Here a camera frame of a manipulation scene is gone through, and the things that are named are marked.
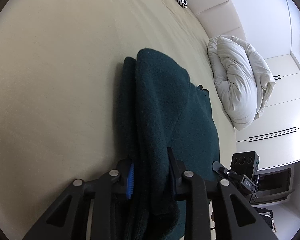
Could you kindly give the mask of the beige bed sheet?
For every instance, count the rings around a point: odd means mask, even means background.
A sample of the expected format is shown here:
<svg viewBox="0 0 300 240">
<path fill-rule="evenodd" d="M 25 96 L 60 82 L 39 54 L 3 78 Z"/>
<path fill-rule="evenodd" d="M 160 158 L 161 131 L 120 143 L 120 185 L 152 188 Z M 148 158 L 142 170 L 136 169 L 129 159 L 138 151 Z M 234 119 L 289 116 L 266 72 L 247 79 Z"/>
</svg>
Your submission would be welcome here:
<svg viewBox="0 0 300 240">
<path fill-rule="evenodd" d="M 22 239 L 75 178 L 119 159 L 114 103 L 125 57 L 152 48 L 209 91 L 220 155 L 236 151 L 207 56 L 175 0 L 10 0 L 0 13 L 0 228 Z"/>
</svg>

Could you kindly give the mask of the white folded duvet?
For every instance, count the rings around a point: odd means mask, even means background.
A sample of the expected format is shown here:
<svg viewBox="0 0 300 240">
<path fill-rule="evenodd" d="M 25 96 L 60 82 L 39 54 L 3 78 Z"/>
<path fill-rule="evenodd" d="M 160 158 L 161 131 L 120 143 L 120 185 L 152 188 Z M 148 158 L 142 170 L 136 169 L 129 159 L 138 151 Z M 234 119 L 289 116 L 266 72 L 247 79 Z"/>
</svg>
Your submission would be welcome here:
<svg viewBox="0 0 300 240">
<path fill-rule="evenodd" d="M 233 35 L 210 38 L 207 55 L 217 94 L 234 128 L 249 127 L 262 116 L 276 85 L 265 59 Z"/>
</svg>

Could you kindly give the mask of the cream padded headboard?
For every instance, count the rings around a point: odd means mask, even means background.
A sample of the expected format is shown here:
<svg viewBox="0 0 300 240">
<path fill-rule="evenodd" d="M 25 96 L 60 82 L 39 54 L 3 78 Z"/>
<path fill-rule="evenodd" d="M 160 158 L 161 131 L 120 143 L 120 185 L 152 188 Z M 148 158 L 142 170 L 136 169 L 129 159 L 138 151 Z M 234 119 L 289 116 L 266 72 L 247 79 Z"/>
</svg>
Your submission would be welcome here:
<svg viewBox="0 0 300 240">
<path fill-rule="evenodd" d="M 187 0 L 187 5 L 208 37 L 234 35 L 242 40 L 246 39 L 232 0 Z"/>
</svg>

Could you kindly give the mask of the black bag on floor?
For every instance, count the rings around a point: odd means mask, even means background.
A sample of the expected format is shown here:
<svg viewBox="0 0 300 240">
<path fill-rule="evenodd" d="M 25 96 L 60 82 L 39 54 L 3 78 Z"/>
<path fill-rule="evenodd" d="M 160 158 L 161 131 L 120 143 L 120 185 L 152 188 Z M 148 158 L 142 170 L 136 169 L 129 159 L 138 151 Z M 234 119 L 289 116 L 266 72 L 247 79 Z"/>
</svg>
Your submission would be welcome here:
<svg viewBox="0 0 300 240">
<path fill-rule="evenodd" d="M 275 224 L 273 219 L 273 211 L 266 208 L 254 208 L 256 212 L 263 218 L 267 225 L 271 228 L 272 232 L 275 232 Z"/>
</svg>

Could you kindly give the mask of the dark green knit sweater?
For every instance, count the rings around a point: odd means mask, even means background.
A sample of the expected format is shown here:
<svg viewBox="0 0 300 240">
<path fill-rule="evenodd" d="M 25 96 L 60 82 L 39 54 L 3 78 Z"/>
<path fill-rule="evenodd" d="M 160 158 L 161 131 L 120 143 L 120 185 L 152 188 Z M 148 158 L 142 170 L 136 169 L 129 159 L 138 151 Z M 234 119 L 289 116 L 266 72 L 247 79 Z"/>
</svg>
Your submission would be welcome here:
<svg viewBox="0 0 300 240">
<path fill-rule="evenodd" d="M 181 238 L 186 205 L 174 200 L 167 150 L 203 179 L 217 179 L 219 139 L 208 91 L 172 58 L 142 49 L 124 61 L 116 125 L 121 152 L 134 165 L 133 194 L 115 205 L 117 238 Z"/>
</svg>

